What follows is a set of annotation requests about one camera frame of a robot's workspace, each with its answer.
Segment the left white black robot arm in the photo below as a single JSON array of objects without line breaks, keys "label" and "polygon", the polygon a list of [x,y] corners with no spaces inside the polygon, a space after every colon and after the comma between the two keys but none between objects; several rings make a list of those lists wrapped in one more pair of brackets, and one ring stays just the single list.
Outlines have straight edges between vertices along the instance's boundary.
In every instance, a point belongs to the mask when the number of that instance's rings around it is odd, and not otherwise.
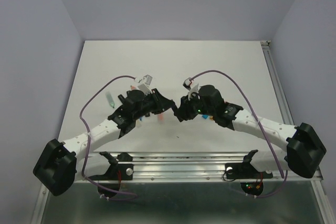
[{"label": "left white black robot arm", "polygon": [[94,128],[85,124],[86,132],[62,142],[49,141],[34,169],[34,176],[54,196],[65,193],[75,181],[91,178],[85,174],[90,152],[118,140],[135,128],[136,121],[147,114],[161,114],[175,106],[157,89],[135,89],[119,95],[121,105]]}]

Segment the yellow clear highlighter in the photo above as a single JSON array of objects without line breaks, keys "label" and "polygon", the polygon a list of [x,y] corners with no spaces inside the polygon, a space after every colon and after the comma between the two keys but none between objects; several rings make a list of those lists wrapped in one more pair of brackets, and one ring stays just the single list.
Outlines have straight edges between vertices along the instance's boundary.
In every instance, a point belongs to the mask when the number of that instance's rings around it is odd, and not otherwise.
[{"label": "yellow clear highlighter", "polygon": [[136,121],[135,125],[136,125],[137,128],[140,128],[142,126],[142,124],[141,124],[141,122],[139,120]]}]

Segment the purple cap black highlighter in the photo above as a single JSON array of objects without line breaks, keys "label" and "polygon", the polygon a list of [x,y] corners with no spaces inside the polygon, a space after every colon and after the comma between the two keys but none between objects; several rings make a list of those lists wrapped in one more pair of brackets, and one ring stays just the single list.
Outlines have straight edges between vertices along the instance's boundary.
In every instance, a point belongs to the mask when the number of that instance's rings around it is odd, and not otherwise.
[{"label": "purple cap black highlighter", "polygon": [[172,111],[173,111],[173,114],[174,114],[175,116],[178,116],[178,107],[177,107],[176,105],[173,105],[173,106],[171,107],[171,109],[172,109]]}]

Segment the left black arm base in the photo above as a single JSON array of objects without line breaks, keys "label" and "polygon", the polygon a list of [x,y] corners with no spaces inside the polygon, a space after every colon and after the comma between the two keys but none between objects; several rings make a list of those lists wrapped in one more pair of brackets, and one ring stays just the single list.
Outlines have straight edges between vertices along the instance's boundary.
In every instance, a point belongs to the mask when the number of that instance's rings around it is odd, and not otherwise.
[{"label": "left black arm base", "polygon": [[109,152],[95,153],[88,158],[85,175],[92,180],[116,181],[132,180],[134,172],[133,157],[128,153],[113,156]]}]

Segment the orange black highlighter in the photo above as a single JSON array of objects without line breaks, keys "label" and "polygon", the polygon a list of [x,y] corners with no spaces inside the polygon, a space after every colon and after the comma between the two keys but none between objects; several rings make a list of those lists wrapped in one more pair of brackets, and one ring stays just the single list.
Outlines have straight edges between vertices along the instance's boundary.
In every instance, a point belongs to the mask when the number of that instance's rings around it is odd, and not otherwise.
[{"label": "orange black highlighter", "polygon": [[121,102],[122,104],[124,104],[124,102],[125,102],[125,97],[124,97],[122,94],[118,95],[118,99],[120,100],[120,102]]}]

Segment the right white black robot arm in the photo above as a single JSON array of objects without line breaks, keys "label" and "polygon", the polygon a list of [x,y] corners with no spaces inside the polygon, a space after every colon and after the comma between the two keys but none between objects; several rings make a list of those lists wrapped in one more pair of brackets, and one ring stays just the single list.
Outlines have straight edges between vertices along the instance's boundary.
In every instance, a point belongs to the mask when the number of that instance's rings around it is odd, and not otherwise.
[{"label": "right white black robot arm", "polygon": [[255,136],[278,147],[277,150],[250,151],[241,163],[231,165],[232,179],[252,178],[258,173],[278,169],[312,178],[327,152],[311,125],[287,125],[255,117],[240,105],[224,101],[213,85],[202,86],[181,97],[180,106],[173,108],[173,112],[181,122],[197,115],[211,116],[221,127]]}]

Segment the peach clear highlighter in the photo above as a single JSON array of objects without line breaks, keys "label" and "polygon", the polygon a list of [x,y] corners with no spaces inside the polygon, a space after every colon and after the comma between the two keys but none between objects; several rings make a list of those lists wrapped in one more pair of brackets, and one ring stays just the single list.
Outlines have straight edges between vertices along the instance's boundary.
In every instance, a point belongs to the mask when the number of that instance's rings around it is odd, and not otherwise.
[{"label": "peach clear highlighter", "polygon": [[163,115],[163,113],[157,115],[157,120],[158,120],[159,124],[163,124],[164,123],[164,115]]}]

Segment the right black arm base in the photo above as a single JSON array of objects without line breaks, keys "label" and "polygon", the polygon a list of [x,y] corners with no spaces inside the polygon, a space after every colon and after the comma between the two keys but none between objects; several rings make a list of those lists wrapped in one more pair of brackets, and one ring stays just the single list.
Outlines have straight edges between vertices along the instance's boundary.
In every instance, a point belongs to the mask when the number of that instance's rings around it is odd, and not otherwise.
[{"label": "right black arm base", "polygon": [[244,156],[241,163],[227,163],[222,175],[225,182],[234,182],[237,179],[249,179],[248,182],[241,182],[240,186],[244,193],[252,196],[260,196],[264,189],[264,179],[272,179],[273,173],[266,171],[259,172],[251,164],[252,158],[257,150],[250,151]]}]

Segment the mint green clear highlighter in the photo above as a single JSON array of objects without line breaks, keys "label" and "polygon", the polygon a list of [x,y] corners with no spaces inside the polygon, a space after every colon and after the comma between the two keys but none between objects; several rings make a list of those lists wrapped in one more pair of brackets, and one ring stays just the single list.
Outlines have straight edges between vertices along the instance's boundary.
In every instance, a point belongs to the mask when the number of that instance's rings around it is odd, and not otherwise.
[{"label": "mint green clear highlighter", "polygon": [[112,94],[109,91],[107,91],[105,93],[105,96],[106,96],[106,99],[107,99],[107,102],[108,102],[109,106],[114,109],[115,108],[115,102],[114,102],[114,99],[112,97]]}]

